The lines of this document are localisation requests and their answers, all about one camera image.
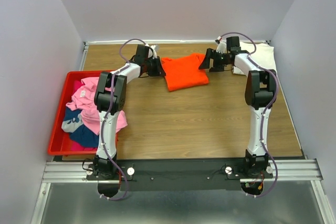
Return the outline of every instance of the wooden table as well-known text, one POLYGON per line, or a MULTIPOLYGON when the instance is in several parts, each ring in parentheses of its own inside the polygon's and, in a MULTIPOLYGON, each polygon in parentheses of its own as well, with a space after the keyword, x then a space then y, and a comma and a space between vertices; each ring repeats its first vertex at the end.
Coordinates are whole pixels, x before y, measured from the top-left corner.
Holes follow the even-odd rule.
MULTIPOLYGON (((120 45, 90 45, 84 70, 118 69, 120 45)), ((215 44, 161 44, 160 57, 205 53, 215 44)), ((131 58, 136 45, 123 54, 131 58)), ((128 126, 118 133, 118 158, 243 157, 249 142, 250 110, 245 103, 246 77, 230 71, 207 73, 206 86, 168 92, 165 79, 135 79, 127 85, 124 111, 128 126)), ((274 156, 301 156, 301 149, 280 92, 268 127, 274 156)))

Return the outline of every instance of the purple cable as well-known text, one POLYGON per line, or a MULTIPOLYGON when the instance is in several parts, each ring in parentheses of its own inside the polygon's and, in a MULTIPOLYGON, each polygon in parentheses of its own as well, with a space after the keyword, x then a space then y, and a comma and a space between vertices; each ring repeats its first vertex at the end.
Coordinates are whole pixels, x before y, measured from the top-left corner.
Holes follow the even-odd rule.
POLYGON ((119 49, 119 55, 120 55, 120 57, 123 58, 126 62, 129 62, 129 60, 128 60, 126 57, 124 57, 124 56, 122 55, 121 50, 122 50, 122 48, 123 48, 126 44, 128 44, 129 42, 131 42, 131 41, 133 41, 133 40, 138 40, 138 41, 140 41, 141 43, 146 44, 146 42, 143 41, 142 39, 129 39, 129 40, 126 41, 124 44, 122 44, 122 46, 121 46, 120 49, 119 49))
MULTIPOLYGON (((129 39, 128 41, 126 41, 126 42, 120 47, 120 49, 119 49, 119 54, 120 54, 121 58, 123 58, 123 59, 124 59, 126 62, 128 62, 128 63, 129 63, 129 60, 128 60, 127 58, 125 58, 125 57, 122 55, 122 53, 121 53, 121 49, 122 49, 126 44, 128 44, 130 41, 133 41, 133 40, 138 40, 138 41, 140 41, 140 42, 146 44, 143 40, 140 40, 140 39, 129 39)), ((113 200, 113 201, 117 201, 117 200, 125 199, 125 197, 126 197, 126 195, 127 195, 127 192, 128 192, 128 190, 129 190, 129 184, 128 184, 128 181, 127 181, 127 178, 126 178, 125 173, 124 173, 124 172, 122 171, 122 169, 116 164, 116 162, 112 159, 112 157, 111 157, 110 154, 108 153, 107 148, 106 148, 106 146, 105 146, 104 134, 102 134, 102 133, 103 133, 103 130, 104 130, 105 120, 107 119, 107 116, 108 116, 108 114, 111 112, 111 110, 112 110, 112 106, 113 106, 113 94, 114 94, 114 79, 115 79, 115 76, 116 76, 117 73, 119 73, 119 72, 121 72, 121 71, 123 71, 123 70, 129 68, 129 66, 130 66, 130 65, 128 64, 128 65, 122 67, 120 70, 118 70, 118 71, 116 71, 116 72, 114 72, 114 73, 112 74, 112 79, 111 79, 110 105, 109 105, 109 108, 107 109, 107 112, 106 112, 106 114, 105 114, 105 116, 104 116, 104 120, 101 122, 101 132, 100 132, 100 135, 101 135, 101 143, 102 143, 103 149, 104 149, 104 151, 105 151, 105 153, 106 153, 108 159, 111 161, 111 163, 112 163, 112 164, 119 170, 119 172, 121 173, 121 175, 124 177, 125 184, 126 184, 126 190, 125 190, 124 194, 123 194, 121 197, 119 197, 119 198, 109 198, 109 197, 106 197, 106 196, 103 195, 103 194, 101 195, 102 198, 105 198, 105 199, 107 199, 107 200, 113 200)))
POLYGON ((260 195, 251 195, 253 197, 256 197, 256 198, 260 198, 260 197, 263 197, 267 194, 269 194, 273 188, 275 187, 277 181, 278 181, 278 166, 273 158, 273 156, 268 152, 265 144, 264 144, 264 136, 263 136, 263 129, 264 129, 264 119, 265 119, 265 112, 266 110, 268 110, 272 104, 275 102, 276 98, 277 98, 277 95, 278 95, 278 92, 279 92, 279 82, 278 82, 278 78, 276 77, 276 75, 274 73, 272 73, 270 70, 266 69, 266 68, 263 68, 261 67, 260 65, 258 65, 258 63, 256 63, 255 61, 253 61, 251 59, 251 54, 254 54, 256 51, 257 51, 257 46, 255 44, 255 42, 249 38, 248 36, 246 36, 245 34, 242 34, 242 33, 238 33, 238 32, 230 32, 230 33, 225 33, 223 35, 221 35, 221 38, 223 38, 224 36, 227 36, 227 35, 230 35, 230 34, 239 34, 239 35, 242 35, 244 36, 245 38, 247 38, 249 41, 251 41, 251 43, 253 44, 254 46, 254 51, 253 52, 250 52, 247 56, 248 56, 248 60, 257 68, 263 70, 263 71, 266 71, 268 72, 272 77, 273 79, 275 80, 275 84, 276 84, 276 88, 275 88, 275 92, 274 92, 274 96, 272 98, 272 100, 266 105, 265 109, 263 110, 263 114, 262 114, 262 117, 261 117, 261 124, 260 124, 260 141, 261 141, 261 145, 263 147, 263 149, 265 150, 265 152, 267 153, 267 155, 271 158, 273 164, 274 164, 274 167, 275 167, 275 178, 274 178, 274 182, 273 184, 270 186, 270 188, 263 194, 260 194, 260 195))

